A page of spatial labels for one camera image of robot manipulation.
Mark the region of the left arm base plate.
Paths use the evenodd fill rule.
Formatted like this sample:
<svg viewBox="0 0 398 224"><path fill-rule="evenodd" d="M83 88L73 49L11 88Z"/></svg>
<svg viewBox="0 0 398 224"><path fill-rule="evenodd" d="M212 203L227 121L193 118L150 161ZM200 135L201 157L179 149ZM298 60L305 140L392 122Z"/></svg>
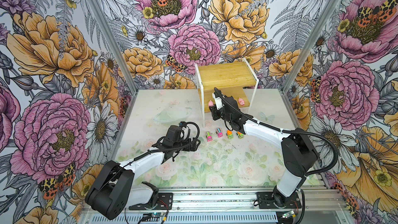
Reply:
<svg viewBox="0 0 398 224"><path fill-rule="evenodd" d="M156 200L150 200L146 204L137 204L129 206L127 209L131 211L143 210L171 210L173 206L173 193L159 193Z"/></svg>

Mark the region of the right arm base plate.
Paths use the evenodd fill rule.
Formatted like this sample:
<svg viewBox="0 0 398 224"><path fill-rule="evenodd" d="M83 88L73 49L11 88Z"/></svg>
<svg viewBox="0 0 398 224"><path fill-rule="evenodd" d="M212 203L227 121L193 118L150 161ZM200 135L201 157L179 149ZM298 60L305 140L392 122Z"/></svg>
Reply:
<svg viewBox="0 0 398 224"><path fill-rule="evenodd" d="M259 209L299 209L302 203L296 192L290 197L285 197L279 193L262 191L256 193L254 206L258 206Z"/></svg>

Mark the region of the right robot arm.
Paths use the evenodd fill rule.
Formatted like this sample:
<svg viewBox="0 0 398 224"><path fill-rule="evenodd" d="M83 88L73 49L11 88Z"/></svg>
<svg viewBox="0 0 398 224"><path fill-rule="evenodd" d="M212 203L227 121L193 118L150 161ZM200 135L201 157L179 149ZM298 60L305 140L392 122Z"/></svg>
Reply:
<svg viewBox="0 0 398 224"><path fill-rule="evenodd" d="M301 128L282 129L245 114L232 96L222 94L217 88L214 89L212 97L214 101L209 109L213 120L222 119L225 123L229 123L232 130L254 136L282 149L285 171L274 187L272 195L265 202L276 208L286 207L292 201L294 193L306 181L309 170L319 159L309 133Z"/></svg>

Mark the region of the right aluminium corner post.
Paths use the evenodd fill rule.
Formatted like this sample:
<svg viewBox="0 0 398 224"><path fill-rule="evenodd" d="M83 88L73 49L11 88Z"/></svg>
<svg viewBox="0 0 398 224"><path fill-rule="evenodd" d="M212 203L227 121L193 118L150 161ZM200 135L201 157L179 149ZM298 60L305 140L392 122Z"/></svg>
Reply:
<svg viewBox="0 0 398 224"><path fill-rule="evenodd" d="M291 72L289 73L283 86L280 89L282 93L286 94L289 87L296 79L298 73L300 72L302 66L304 65L304 62L307 60L307 57L310 55L310 52L313 48L314 43L316 42L317 37L321 34L322 28L327 24L328 19L330 18L334 9L340 2L341 0L328 0L326 2L325 8L320 11L318 20L316 21L314 27L311 29L308 39L305 42L303 48L301 49L301 52L294 66L292 67Z"/></svg>

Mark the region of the pink car green roof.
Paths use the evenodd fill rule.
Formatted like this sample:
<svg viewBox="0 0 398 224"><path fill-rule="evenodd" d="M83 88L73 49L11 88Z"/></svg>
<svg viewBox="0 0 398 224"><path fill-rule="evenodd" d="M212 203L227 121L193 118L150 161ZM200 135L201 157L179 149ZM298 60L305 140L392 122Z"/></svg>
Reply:
<svg viewBox="0 0 398 224"><path fill-rule="evenodd" d="M210 132L206 132L206 138L207 138L207 141L208 142L211 142L212 141L212 135L211 135L211 133Z"/></svg>

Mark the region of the left aluminium corner post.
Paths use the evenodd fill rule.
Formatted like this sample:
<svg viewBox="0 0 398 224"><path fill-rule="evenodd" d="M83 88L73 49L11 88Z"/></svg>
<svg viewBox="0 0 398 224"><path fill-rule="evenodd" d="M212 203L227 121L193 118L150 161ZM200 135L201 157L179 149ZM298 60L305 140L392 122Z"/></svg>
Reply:
<svg viewBox="0 0 398 224"><path fill-rule="evenodd" d="M130 72L129 68L127 67L126 62L122 56L122 52L119 48L119 45L115 39L114 34L112 33L112 29L108 23L106 15L104 14L104 12L101 9L100 2L98 0L86 0L86 1L90 6L91 13L92 13L93 17L98 22L98 25L99 25L102 33L104 34L104 37L106 38L106 41L110 47L110 50L114 54L114 57L121 69L121 72L124 75L125 81L129 87L130 91L132 92L132 94L134 96L136 96L137 92L138 92L137 86L136 86L136 84L131 76L131 72Z"/></svg>

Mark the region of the two-tier bamboo shelf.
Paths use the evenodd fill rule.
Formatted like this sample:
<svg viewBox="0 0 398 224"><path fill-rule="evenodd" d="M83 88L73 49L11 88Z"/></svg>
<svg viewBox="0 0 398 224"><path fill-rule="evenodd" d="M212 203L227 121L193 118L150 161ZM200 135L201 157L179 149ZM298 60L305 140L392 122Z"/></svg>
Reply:
<svg viewBox="0 0 398 224"><path fill-rule="evenodd" d="M202 123L205 123L205 115L209 113L208 102L213 100L214 88L218 88L223 94L234 99L242 98L245 101L239 108L251 110L259 79L245 58L241 61L206 66L195 65L197 88L201 103Z"/></svg>

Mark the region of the aluminium front rail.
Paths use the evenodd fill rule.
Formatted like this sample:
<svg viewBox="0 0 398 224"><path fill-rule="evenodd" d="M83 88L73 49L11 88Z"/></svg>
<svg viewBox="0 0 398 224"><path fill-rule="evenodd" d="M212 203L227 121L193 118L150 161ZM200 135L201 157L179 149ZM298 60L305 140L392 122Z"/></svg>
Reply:
<svg viewBox="0 0 398 224"><path fill-rule="evenodd" d="M255 203L257 194L268 188L176 188L161 193L172 194L171 206L152 210L123 210L108 220L86 207L81 224L353 224L354 218L337 190L304 187L298 193L299 204L290 208L270 209Z"/></svg>

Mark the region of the orange car green base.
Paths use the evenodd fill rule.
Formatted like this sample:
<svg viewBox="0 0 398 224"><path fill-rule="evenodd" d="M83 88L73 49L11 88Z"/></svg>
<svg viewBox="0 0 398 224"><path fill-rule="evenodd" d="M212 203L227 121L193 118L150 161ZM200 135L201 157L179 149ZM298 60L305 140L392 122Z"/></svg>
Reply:
<svg viewBox="0 0 398 224"><path fill-rule="evenodd" d="M229 140L232 139L232 138L234 138L233 132L230 131L230 130L227 130L226 135L227 135L227 138L228 138Z"/></svg>
<svg viewBox="0 0 398 224"><path fill-rule="evenodd" d="M242 139L244 137L244 134L237 131L237 136L239 139Z"/></svg>

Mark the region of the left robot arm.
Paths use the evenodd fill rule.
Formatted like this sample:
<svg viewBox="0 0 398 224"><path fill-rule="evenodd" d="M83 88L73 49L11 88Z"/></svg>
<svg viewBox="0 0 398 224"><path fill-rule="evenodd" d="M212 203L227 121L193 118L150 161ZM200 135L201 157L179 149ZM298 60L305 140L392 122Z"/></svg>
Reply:
<svg viewBox="0 0 398 224"><path fill-rule="evenodd" d="M171 125L166 135L141 155L120 163L108 161L85 196L85 203L108 220L132 206L155 208L161 202L158 187L146 181L134 185L135 179L168 160L175 160L182 151L197 151L199 137L200 127L196 123L182 121Z"/></svg>

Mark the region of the aluminium corner post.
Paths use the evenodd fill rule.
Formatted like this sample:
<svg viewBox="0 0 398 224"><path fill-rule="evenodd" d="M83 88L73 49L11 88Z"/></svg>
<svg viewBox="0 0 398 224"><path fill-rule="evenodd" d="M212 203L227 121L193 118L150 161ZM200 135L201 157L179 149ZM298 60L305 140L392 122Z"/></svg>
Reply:
<svg viewBox="0 0 398 224"><path fill-rule="evenodd" d="M282 93L286 94L289 87L296 79L298 73L300 72L302 66L304 65L304 62L307 60L307 57L310 55L310 52L313 48L314 43L316 42L317 37L321 34L322 28L327 24L328 19L330 18L334 9L340 2L341 0L328 0L326 2L325 8L320 11L318 20L316 21L314 27L311 29L308 39L305 42L303 48L301 49L301 52L294 66L292 67L291 72L289 73L283 86L280 89Z"/></svg>
<svg viewBox="0 0 398 224"><path fill-rule="evenodd" d="M112 33L112 29L108 23L106 15L104 14L104 12L101 9L100 2L98 0L86 0L86 1L90 6L91 13L92 13L93 17L98 22L98 25L99 25L102 33L104 34L104 37L106 38L106 41L110 47L110 50L114 54L114 57L121 69L121 72L124 75L125 81L129 87L130 91L132 92L132 94L134 96L136 96L137 92L138 92L137 86L136 86L136 84L131 76L131 72L130 72L129 68L127 67L126 62L122 56L122 52L119 48L119 45L115 39L114 34Z"/></svg>

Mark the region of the pink car blue roof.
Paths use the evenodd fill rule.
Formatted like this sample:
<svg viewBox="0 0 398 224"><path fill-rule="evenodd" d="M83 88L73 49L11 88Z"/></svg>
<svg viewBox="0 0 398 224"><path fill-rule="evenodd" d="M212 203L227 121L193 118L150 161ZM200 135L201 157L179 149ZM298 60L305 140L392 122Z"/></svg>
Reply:
<svg viewBox="0 0 398 224"><path fill-rule="evenodd" d="M217 134L217 136L218 136L219 138L223 137L223 133L222 133L222 131L221 131L220 128L217 128L217 129L216 129L216 134Z"/></svg>

